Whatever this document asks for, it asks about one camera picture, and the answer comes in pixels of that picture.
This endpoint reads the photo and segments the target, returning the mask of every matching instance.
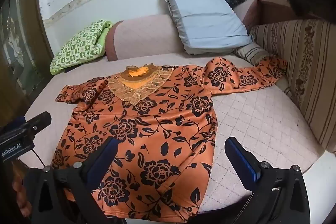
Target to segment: green pillow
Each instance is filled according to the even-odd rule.
[[[98,20],[73,36],[53,58],[50,73],[56,75],[65,68],[103,56],[106,35],[112,25],[110,21]]]

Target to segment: orange floral dress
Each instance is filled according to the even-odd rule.
[[[78,105],[52,166],[84,161],[113,136],[117,156],[92,192],[104,213],[186,222],[197,214],[211,172],[217,129],[211,96],[271,86],[287,64],[268,57],[253,68],[223,58],[205,67],[146,66],[63,88],[56,101]],[[144,75],[134,79],[138,71]]]

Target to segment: striped fabric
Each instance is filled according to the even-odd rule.
[[[288,61],[293,99],[319,143],[336,152],[336,25],[292,20],[251,30],[256,43]]]
[[[248,44],[244,47],[237,48],[234,50],[234,53],[245,59],[247,62],[251,63],[253,66],[256,66],[260,60],[269,56],[270,54],[261,48],[256,43]],[[283,75],[277,82],[276,85],[280,90],[282,90],[290,99],[292,99],[292,92],[289,88],[288,79],[285,75]]]

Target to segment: garment sleeve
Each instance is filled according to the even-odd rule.
[[[56,98],[56,102],[76,104],[74,111],[85,111],[96,100],[107,85],[107,78],[97,77],[80,85],[66,85]]]
[[[266,57],[255,67],[236,68],[230,61],[216,57],[203,69],[204,88],[212,94],[229,94],[259,90],[276,83],[286,73],[287,62]]]

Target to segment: metal bolt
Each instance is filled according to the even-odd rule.
[[[73,167],[78,169],[82,166],[82,163],[80,161],[76,161],[74,164],[73,164]]]
[[[43,168],[43,172],[48,173],[51,170],[50,165],[47,165],[45,168]]]
[[[300,171],[300,167],[298,165],[293,165],[292,167],[296,172]]]
[[[269,168],[271,165],[270,165],[268,162],[266,162],[266,161],[262,161],[262,162],[261,162],[261,166],[264,167],[265,169],[267,169],[267,168]]]

